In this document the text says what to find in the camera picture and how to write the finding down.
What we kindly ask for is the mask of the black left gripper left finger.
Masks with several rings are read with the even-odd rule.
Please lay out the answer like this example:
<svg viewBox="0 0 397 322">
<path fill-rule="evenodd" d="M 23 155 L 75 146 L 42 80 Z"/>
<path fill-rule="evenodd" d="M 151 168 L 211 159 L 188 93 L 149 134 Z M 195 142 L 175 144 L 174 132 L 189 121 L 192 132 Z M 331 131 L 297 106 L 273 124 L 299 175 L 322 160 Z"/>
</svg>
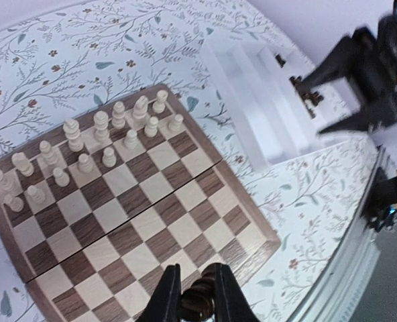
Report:
<svg viewBox="0 0 397 322">
<path fill-rule="evenodd" d="M 180 321 L 178 305 L 181 297 L 180 265 L 166 267 L 148 304 L 137 322 Z"/>
</svg>

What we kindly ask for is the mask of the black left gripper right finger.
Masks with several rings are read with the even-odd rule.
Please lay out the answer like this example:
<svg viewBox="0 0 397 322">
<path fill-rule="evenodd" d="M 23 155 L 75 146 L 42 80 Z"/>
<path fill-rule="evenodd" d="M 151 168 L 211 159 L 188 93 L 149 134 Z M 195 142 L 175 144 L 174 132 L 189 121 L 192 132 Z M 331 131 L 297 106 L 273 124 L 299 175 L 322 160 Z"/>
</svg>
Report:
<svg viewBox="0 0 397 322">
<path fill-rule="evenodd" d="M 220 263 L 215 268 L 215 321 L 259 321 L 230 267 Z"/>
</svg>

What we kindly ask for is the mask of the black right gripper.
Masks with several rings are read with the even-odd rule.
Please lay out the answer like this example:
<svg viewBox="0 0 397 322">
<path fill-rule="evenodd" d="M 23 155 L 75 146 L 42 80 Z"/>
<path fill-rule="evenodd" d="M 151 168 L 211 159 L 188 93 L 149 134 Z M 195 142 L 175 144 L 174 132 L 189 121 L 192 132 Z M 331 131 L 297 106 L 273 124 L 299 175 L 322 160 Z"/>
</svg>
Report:
<svg viewBox="0 0 397 322">
<path fill-rule="evenodd" d="M 346 78 L 361 93 L 357 113 L 320 129 L 371 133 L 397 123 L 397 15 L 386 15 L 374 36 L 363 26 L 343 36 L 300 84 L 302 91 Z"/>
</svg>

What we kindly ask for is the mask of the dark wooden king piece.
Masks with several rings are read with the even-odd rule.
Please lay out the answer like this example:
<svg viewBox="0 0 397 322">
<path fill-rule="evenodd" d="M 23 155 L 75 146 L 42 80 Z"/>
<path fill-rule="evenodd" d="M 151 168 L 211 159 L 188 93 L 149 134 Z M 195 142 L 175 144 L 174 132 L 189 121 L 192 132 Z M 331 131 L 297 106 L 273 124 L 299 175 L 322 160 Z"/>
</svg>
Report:
<svg viewBox="0 0 397 322">
<path fill-rule="evenodd" d="M 185 321 L 205 321 L 215 312 L 215 265 L 203 270 L 181 296 L 179 315 Z"/>
</svg>

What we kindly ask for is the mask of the white plastic compartment tray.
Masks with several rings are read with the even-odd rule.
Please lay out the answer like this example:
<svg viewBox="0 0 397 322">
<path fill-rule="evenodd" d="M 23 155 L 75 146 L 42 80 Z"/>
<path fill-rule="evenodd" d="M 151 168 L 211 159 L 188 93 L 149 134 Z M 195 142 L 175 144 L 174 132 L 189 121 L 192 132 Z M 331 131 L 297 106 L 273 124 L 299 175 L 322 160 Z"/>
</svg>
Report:
<svg viewBox="0 0 397 322">
<path fill-rule="evenodd" d="M 283 68 L 278 54 L 286 61 Z M 317 91 L 324 100 L 317 107 L 306 102 L 316 114 L 309 117 L 289 78 L 305 75 L 310 67 L 292 48 L 215 36 L 203 42 L 201 58 L 256 171 L 363 137 L 352 131 L 317 133 L 344 113 L 336 106 L 335 91 L 323 85 Z"/>
</svg>

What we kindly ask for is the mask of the wooden chess board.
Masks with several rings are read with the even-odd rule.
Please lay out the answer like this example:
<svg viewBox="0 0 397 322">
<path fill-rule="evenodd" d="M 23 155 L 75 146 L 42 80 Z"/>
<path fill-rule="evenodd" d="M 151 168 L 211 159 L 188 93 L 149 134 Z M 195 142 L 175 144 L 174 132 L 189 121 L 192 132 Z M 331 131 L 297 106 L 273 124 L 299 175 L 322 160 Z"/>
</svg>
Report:
<svg viewBox="0 0 397 322">
<path fill-rule="evenodd" d="M 163 113 L 152 111 L 156 93 L 168 92 Z M 146 120 L 135 122 L 135 102 L 149 99 Z M 125 127 L 112 126 L 113 104 L 85 113 L 79 122 L 84 147 L 73 152 L 63 124 L 0 158 L 0 170 L 12 176 L 14 197 L 23 209 L 13 212 L 0 197 L 0 237 L 22 286 L 0 288 L 2 321 L 135 321 L 169 265 L 179 264 L 188 288 L 213 262 L 231 267 L 244 285 L 271 258 L 280 239 L 216 147 L 184 110 L 166 85 L 146 88 L 120 99 Z M 93 138 L 96 112 L 109 116 L 109 144 Z M 178 132 L 168 123 L 184 118 Z M 148 138 L 144 127 L 159 119 Z M 128 150 L 123 139 L 137 132 L 138 145 Z M 70 177 L 58 186 L 40 153 L 50 142 L 60 161 L 55 167 Z M 112 147 L 117 162 L 102 163 Z M 34 165 L 26 177 L 11 161 L 23 152 Z M 90 173 L 78 169 L 88 154 Z M 26 193 L 36 185 L 46 200 L 31 208 Z"/>
</svg>

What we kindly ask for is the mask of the pile of dark chess pieces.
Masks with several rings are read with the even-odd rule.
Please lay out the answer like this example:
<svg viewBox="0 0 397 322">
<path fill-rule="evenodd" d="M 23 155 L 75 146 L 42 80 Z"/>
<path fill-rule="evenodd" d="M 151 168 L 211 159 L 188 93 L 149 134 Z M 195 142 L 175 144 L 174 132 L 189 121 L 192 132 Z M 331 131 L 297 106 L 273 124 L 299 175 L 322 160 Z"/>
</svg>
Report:
<svg viewBox="0 0 397 322">
<path fill-rule="evenodd" d="M 322 96 L 318 91 L 312 92 L 312 91 L 304 90 L 302 88 L 302 77 L 301 76 L 298 76 L 298 77 L 291 76 L 289 78 L 289 80 L 290 80 L 292 86 L 295 88 L 298 95 L 300 96 L 300 98 L 305 106 L 305 109 L 309 114 L 309 117 L 311 119 L 314 119 L 316 117 L 316 114 L 313 111 L 313 109 L 308 106 L 308 104 L 306 102 L 310 101 L 314 107 L 317 107 L 319 105 L 319 103 L 324 100 L 324 96 Z"/>
</svg>

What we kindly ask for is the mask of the dark chess piece apart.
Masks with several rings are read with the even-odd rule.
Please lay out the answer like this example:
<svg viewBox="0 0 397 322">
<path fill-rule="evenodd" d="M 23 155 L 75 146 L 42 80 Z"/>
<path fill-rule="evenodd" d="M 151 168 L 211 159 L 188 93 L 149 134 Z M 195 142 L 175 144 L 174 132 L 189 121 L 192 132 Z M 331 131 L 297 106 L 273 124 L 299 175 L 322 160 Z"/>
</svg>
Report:
<svg viewBox="0 0 397 322">
<path fill-rule="evenodd" d="M 278 64 L 280 65 L 281 68 L 284 67 L 284 65 L 286 64 L 285 59 L 283 59 L 283 57 L 281 57 L 281 55 L 276 55 L 275 56 L 276 61 L 278 62 Z"/>
</svg>

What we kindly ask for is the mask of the light pawn five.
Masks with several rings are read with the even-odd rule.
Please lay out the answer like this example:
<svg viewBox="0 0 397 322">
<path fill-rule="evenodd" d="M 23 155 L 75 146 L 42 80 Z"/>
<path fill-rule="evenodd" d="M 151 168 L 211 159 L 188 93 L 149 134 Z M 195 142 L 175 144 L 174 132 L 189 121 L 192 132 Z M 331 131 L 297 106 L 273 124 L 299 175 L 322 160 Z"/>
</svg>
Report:
<svg viewBox="0 0 397 322">
<path fill-rule="evenodd" d="M 102 163 L 106 168 L 112 168 L 117 162 L 115 150 L 112 147 L 107 147 L 103 150 Z"/>
</svg>

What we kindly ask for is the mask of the light pawn four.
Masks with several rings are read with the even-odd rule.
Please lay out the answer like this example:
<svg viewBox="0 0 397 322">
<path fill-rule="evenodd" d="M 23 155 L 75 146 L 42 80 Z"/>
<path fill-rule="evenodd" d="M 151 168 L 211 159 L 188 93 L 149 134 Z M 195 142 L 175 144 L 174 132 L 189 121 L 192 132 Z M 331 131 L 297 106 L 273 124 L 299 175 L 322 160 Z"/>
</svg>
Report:
<svg viewBox="0 0 397 322">
<path fill-rule="evenodd" d="M 83 173 L 90 173 L 92 171 L 93 161 L 88 154 L 81 154 L 78 157 L 78 169 Z"/>
</svg>

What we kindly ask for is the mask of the light pawn three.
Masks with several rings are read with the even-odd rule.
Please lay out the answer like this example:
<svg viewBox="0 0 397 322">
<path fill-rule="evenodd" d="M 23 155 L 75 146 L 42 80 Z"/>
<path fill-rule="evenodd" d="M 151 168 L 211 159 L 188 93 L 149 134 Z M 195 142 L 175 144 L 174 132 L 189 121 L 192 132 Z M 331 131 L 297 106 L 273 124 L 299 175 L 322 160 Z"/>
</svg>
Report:
<svg viewBox="0 0 397 322">
<path fill-rule="evenodd" d="M 70 183 L 69 175 L 61 168 L 55 167 L 52 171 L 55 183 L 60 187 L 66 187 Z"/>
</svg>

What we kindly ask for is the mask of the light pawn six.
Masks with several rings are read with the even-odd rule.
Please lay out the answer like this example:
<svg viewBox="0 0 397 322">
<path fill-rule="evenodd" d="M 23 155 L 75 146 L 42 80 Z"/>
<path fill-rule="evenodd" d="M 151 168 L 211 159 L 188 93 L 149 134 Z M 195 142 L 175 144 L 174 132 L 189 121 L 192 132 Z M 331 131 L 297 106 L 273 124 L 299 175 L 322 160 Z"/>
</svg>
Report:
<svg viewBox="0 0 397 322">
<path fill-rule="evenodd" d="M 133 150 L 138 145 L 138 142 L 137 132 L 133 129 L 128 130 L 123 139 L 124 147 L 128 150 Z"/>
</svg>

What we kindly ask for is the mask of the light pawn seven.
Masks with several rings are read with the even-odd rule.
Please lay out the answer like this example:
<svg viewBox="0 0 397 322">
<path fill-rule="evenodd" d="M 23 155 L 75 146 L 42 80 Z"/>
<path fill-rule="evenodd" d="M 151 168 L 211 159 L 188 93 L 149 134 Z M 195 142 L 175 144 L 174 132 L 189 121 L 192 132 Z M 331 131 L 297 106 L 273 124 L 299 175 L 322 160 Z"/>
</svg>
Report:
<svg viewBox="0 0 397 322">
<path fill-rule="evenodd" d="M 144 127 L 144 133 L 148 138 L 155 137 L 158 132 L 159 119 L 157 117 L 150 117 Z"/>
</svg>

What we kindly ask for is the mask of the light pawn eight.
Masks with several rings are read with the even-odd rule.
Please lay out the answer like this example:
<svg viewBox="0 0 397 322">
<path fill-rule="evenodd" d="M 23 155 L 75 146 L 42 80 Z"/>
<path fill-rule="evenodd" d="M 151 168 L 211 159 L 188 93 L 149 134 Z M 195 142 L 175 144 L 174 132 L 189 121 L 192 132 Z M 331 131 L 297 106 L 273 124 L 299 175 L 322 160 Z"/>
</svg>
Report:
<svg viewBox="0 0 397 322">
<path fill-rule="evenodd" d="M 168 123 L 168 129 L 171 132 L 178 132 L 182 126 L 183 121 L 184 118 L 181 114 L 178 113 L 174 115 L 173 118 Z"/>
</svg>

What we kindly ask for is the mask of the light pawn one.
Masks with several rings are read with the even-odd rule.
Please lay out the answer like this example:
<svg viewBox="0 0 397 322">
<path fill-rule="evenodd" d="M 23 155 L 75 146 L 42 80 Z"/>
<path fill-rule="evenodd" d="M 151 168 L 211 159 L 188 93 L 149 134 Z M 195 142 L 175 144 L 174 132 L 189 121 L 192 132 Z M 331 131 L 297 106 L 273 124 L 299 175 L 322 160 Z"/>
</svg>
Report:
<svg viewBox="0 0 397 322">
<path fill-rule="evenodd" d="M 5 195 L 3 202 L 16 213 L 20 212 L 24 207 L 23 200 L 13 195 Z"/>
</svg>

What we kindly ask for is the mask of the light bishop piece left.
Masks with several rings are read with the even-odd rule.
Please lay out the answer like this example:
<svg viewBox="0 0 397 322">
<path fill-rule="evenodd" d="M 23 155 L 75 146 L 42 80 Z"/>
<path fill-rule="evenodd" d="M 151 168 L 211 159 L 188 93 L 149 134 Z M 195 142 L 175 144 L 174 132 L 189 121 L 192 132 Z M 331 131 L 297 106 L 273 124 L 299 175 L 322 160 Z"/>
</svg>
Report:
<svg viewBox="0 0 397 322">
<path fill-rule="evenodd" d="M 44 140 L 40 142 L 40 153 L 43 161 L 48 166 L 57 166 L 60 161 L 59 153 L 57 149 L 48 141 Z"/>
</svg>

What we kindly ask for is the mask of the light bishop piece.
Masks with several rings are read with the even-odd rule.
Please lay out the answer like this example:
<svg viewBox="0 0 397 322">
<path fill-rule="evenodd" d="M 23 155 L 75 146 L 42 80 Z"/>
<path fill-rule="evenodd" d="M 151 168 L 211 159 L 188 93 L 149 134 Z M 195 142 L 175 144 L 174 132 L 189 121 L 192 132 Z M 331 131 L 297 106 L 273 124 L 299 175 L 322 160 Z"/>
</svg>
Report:
<svg viewBox="0 0 397 322">
<path fill-rule="evenodd" d="M 125 105 L 122 101 L 115 102 L 111 123 L 115 129 L 122 129 L 125 127 Z"/>
<path fill-rule="evenodd" d="M 44 140 L 40 142 L 40 153 L 43 161 L 48 166 L 57 166 L 60 161 L 59 153 L 57 149 L 48 141 Z"/>
</svg>

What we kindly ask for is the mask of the light bishop piece right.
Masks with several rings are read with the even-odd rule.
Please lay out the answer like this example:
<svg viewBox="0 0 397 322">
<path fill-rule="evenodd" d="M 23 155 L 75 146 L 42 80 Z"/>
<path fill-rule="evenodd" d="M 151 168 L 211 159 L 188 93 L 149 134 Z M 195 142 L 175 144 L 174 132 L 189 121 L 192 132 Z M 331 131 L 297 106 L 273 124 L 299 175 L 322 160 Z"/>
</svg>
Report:
<svg viewBox="0 0 397 322">
<path fill-rule="evenodd" d="M 125 127 L 125 105 L 122 101 L 115 102 L 111 123 L 115 129 L 122 129 Z"/>
</svg>

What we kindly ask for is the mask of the light knight piece right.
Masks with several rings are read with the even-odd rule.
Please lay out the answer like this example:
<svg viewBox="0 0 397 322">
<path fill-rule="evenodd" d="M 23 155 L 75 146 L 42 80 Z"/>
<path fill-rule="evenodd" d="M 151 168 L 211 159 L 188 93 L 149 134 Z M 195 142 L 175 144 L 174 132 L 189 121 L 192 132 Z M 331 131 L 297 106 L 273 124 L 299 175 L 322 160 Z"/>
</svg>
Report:
<svg viewBox="0 0 397 322">
<path fill-rule="evenodd" d="M 142 95 L 133 106 L 132 117 L 135 122 L 143 122 L 146 120 L 148 113 L 149 99 L 147 96 Z"/>
</svg>

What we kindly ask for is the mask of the light king piece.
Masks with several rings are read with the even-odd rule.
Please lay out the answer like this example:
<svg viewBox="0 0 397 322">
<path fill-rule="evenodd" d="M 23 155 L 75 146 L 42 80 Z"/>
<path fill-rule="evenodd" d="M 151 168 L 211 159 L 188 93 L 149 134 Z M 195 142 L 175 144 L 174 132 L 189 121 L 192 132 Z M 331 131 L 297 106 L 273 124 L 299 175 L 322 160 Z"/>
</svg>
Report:
<svg viewBox="0 0 397 322">
<path fill-rule="evenodd" d="M 109 144 L 109 116 L 104 111 L 98 111 L 94 117 L 93 138 L 100 146 L 104 147 Z"/>
</svg>

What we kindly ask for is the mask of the light rook far right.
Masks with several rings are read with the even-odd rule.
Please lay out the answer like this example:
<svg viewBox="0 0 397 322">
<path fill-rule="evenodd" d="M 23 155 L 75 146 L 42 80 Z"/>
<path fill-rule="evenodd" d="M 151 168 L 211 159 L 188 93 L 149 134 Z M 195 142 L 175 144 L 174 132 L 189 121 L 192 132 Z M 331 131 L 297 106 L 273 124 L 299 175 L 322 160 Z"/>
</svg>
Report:
<svg viewBox="0 0 397 322">
<path fill-rule="evenodd" d="M 168 92 L 165 90 L 159 90 L 156 93 L 156 100 L 153 102 L 152 111 L 154 113 L 163 113 L 166 108 L 166 101 L 168 98 Z"/>
</svg>

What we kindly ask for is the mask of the light queen piece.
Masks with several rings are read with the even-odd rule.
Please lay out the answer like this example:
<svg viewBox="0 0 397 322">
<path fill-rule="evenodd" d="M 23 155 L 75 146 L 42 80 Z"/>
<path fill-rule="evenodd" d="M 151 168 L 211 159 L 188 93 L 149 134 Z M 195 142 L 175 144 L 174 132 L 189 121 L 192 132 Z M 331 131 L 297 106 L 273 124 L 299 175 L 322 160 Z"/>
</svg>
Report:
<svg viewBox="0 0 397 322">
<path fill-rule="evenodd" d="M 62 128 L 68 140 L 69 149 L 73 152 L 81 151 L 84 147 L 84 143 L 80 136 L 79 122 L 75 119 L 67 118 Z"/>
</svg>

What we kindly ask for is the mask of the floral patterned table mat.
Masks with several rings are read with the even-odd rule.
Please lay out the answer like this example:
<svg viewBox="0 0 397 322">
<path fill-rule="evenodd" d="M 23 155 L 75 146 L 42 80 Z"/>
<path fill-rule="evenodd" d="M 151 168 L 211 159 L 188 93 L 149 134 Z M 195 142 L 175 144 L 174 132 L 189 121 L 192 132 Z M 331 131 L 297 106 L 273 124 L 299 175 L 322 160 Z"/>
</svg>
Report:
<svg viewBox="0 0 397 322">
<path fill-rule="evenodd" d="M 0 155 L 80 113 L 166 83 L 275 227 L 281 246 L 245 294 L 287 321 L 353 226 L 378 152 L 363 136 L 252 171 L 199 51 L 205 39 L 263 41 L 311 61 L 247 1 L 80 1 L 0 28 Z"/>
</svg>

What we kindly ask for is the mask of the front aluminium rail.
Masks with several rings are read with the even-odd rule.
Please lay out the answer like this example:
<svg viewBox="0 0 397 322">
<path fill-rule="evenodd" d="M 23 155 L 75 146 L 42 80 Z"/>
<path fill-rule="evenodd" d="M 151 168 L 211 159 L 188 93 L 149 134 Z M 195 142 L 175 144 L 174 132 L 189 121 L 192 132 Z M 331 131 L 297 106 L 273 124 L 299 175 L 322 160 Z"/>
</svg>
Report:
<svg viewBox="0 0 397 322">
<path fill-rule="evenodd" d="M 396 165 L 384 146 L 376 162 L 352 222 L 339 246 L 305 299 L 289 321 L 349 321 L 374 272 L 380 250 L 379 232 L 367 226 L 367 204 L 374 183 L 396 175 Z"/>
</svg>

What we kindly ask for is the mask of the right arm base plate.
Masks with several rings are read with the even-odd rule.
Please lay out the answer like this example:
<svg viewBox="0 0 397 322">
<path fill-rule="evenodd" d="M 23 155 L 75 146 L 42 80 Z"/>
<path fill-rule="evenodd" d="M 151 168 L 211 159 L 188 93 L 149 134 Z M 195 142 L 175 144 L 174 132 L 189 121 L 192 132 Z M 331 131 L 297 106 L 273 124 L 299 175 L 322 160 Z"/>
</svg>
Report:
<svg viewBox="0 0 397 322">
<path fill-rule="evenodd" d="M 367 226 L 376 232 L 397 222 L 397 176 L 374 183 L 367 204 Z"/>
</svg>

